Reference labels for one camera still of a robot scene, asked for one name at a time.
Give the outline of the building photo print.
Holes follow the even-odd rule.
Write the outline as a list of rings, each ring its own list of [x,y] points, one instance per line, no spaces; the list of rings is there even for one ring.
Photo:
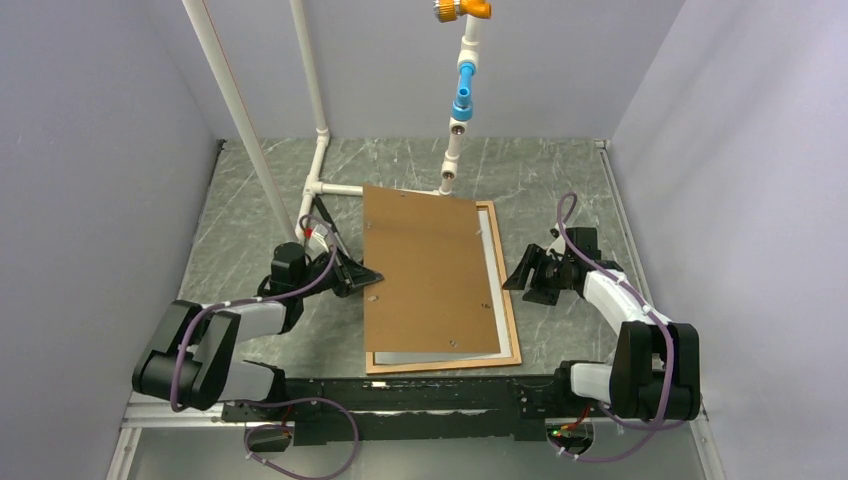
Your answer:
[[[487,355],[460,355],[453,356],[451,359],[448,359],[447,354],[440,354],[441,360],[433,359],[432,355],[423,353],[367,352],[365,354],[367,375],[510,367],[522,364],[512,300],[510,294],[502,288],[505,262],[494,204],[481,201],[476,203],[476,208],[480,228],[486,230],[483,235],[483,248],[500,352]]]

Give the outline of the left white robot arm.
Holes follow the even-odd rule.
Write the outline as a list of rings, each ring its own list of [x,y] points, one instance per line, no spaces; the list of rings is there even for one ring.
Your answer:
[[[336,246],[310,258],[298,243],[280,244],[256,296],[209,305],[171,302],[134,368],[132,389],[170,402],[176,412],[235,401],[261,419],[275,419],[289,399],[284,371],[236,360],[236,347],[290,332],[310,296],[332,291],[344,298],[383,278]]]

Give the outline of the brown wooden picture frame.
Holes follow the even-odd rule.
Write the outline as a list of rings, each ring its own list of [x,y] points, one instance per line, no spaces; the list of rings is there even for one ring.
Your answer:
[[[447,361],[381,364],[377,362],[377,353],[366,352],[365,373],[367,375],[430,373],[475,368],[511,367],[518,366],[522,363],[513,303],[510,293],[502,288],[502,284],[506,280],[506,265],[502,252],[502,242],[499,235],[495,206],[492,201],[477,201],[476,208],[478,210],[480,225],[482,227],[488,227],[488,242],[484,244],[484,251],[492,298],[495,298],[495,294],[498,294],[502,304],[501,307],[496,309],[495,317],[498,332],[501,334],[500,346],[504,349],[503,355],[492,354],[484,358],[475,356],[474,358]]]

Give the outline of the brown fibreboard backing board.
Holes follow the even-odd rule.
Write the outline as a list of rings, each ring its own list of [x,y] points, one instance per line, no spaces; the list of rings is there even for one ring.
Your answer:
[[[365,290],[366,351],[499,351],[494,309],[481,307],[493,303],[474,201],[367,185],[363,244],[384,276]]]

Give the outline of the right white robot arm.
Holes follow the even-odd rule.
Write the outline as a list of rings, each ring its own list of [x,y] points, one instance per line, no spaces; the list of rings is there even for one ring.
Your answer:
[[[592,227],[568,227],[549,248],[529,244],[504,289],[527,302],[554,306],[571,290],[594,306],[617,335],[611,364],[564,361],[551,401],[574,415],[589,401],[622,419],[689,421],[700,403],[699,334],[631,293],[623,268],[605,260]]]

